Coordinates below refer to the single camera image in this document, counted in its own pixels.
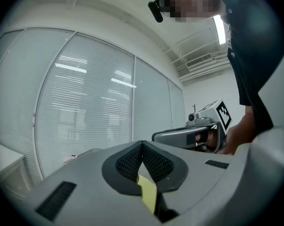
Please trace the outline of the long ceiling light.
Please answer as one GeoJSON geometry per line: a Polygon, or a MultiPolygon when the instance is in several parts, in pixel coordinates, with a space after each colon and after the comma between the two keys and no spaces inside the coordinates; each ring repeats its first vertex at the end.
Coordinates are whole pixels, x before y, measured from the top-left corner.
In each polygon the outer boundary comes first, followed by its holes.
{"type": "Polygon", "coordinates": [[[225,28],[224,28],[224,22],[221,19],[220,15],[216,15],[213,17],[217,34],[218,34],[218,40],[219,44],[225,44],[226,43],[226,34],[225,34],[225,28]]]}

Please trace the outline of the glass partition with blinds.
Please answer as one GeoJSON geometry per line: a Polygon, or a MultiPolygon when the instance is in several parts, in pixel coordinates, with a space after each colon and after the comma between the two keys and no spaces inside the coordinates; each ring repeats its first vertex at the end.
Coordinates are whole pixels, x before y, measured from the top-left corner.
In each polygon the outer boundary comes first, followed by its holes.
{"type": "Polygon", "coordinates": [[[127,51],[56,29],[0,38],[0,144],[24,155],[34,186],[71,155],[184,123],[182,90],[127,51]]]}

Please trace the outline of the white ceiling air vent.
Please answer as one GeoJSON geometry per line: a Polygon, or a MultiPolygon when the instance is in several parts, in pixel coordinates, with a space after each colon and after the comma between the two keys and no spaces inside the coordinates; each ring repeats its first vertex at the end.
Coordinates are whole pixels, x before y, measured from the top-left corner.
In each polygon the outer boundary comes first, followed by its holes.
{"type": "Polygon", "coordinates": [[[213,60],[213,56],[212,56],[212,53],[208,53],[208,54],[205,54],[203,56],[200,56],[198,58],[195,58],[189,62],[186,63],[186,66],[188,69],[191,69],[193,67],[196,67],[198,65],[201,65],[201,64],[204,64],[204,63],[207,63],[207,62],[210,62],[213,60]]]}

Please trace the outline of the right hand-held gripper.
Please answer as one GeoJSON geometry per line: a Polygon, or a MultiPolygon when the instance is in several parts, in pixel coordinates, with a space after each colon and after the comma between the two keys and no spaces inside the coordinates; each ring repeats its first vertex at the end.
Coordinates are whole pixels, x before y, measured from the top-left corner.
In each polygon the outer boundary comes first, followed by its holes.
{"type": "Polygon", "coordinates": [[[231,123],[230,113],[223,100],[219,99],[189,114],[186,127],[156,132],[152,135],[152,141],[177,148],[196,147],[204,152],[216,153],[225,147],[231,123]],[[210,129],[217,131],[218,141],[214,149],[208,147],[206,140],[196,143],[195,139],[196,134],[210,129]]]}

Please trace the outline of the white rectangular table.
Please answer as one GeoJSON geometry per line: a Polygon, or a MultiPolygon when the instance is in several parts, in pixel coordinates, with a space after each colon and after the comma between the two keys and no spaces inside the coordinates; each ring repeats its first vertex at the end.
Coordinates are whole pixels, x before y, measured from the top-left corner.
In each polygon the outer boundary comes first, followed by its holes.
{"type": "Polygon", "coordinates": [[[31,182],[24,166],[24,155],[0,144],[0,186],[10,198],[23,201],[31,182]]]}

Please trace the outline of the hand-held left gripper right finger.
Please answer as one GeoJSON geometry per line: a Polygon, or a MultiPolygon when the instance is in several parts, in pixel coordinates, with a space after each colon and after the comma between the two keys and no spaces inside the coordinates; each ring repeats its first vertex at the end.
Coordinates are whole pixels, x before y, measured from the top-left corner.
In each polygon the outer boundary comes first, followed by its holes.
{"type": "Polygon", "coordinates": [[[143,163],[156,184],[156,215],[213,215],[231,197],[223,189],[234,156],[143,141],[143,163]]]}

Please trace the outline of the person's right forearm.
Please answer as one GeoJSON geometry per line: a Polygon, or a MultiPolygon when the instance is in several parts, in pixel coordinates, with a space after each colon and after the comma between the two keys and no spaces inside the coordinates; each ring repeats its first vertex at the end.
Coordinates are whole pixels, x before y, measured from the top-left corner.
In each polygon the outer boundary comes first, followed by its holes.
{"type": "Polygon", "coordinates": [[[251,106],[245,107],[245,115],[227,133],[227,143],[221,154],[234,154],[238,146],[250,143],[256,136],[254,114],[251,106]]]}

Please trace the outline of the person's black shirt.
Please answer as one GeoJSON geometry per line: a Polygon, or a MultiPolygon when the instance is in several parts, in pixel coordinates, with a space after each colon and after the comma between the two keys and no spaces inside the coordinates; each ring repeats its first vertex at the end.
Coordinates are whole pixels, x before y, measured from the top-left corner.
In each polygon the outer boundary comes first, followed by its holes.
{"type": "Polygon", "coordinates": [[[234,70],[239,103],[252,107],[257,134],[273,127],[259,91],[284,55],[284,29],[265,0],[222,0],[230,28],[227,57],[234,70]]]}

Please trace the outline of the round yellow-green table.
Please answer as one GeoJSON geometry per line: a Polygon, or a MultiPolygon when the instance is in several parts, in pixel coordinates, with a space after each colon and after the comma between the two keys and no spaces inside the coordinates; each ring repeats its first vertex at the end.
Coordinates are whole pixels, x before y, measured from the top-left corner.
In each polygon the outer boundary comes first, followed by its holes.
{"type": "Polygon", "coordinates": [[[147,206],[149,211],[154,214],[156,197],[157,197],[157,188],[156,185],[149,181],[147,178],[142,175],[138,176],[138,185],[142,189],[142,201],[147,206]]]}

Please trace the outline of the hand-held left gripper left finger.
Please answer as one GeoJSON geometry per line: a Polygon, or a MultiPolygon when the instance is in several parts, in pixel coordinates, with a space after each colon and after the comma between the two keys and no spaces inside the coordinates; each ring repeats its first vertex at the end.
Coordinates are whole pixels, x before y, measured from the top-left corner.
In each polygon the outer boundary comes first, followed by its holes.
{"type": "Polygon", "coordinates": [[[132,145],[131,142],[80,155],[31,191],[22,214],[33,226],[160,226],[160,220],[151,214],[140,196],[118,193],[102,176],[103,162],[132,145]],[[36,210],[62,182],[74,183],[75,188],[50,221],[36,210]]]}

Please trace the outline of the person's right hand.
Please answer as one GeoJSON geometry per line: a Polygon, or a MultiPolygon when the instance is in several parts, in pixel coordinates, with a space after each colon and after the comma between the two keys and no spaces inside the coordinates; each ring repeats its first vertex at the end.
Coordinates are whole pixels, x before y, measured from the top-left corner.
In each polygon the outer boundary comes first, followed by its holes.
{"type": "Polygon", "coordinates": [[[216,148],[218,142],[218,134],[216,129],[209,129],[196,133],[195,141],[197,143],[205,143],[209,148],[216,148]]]}

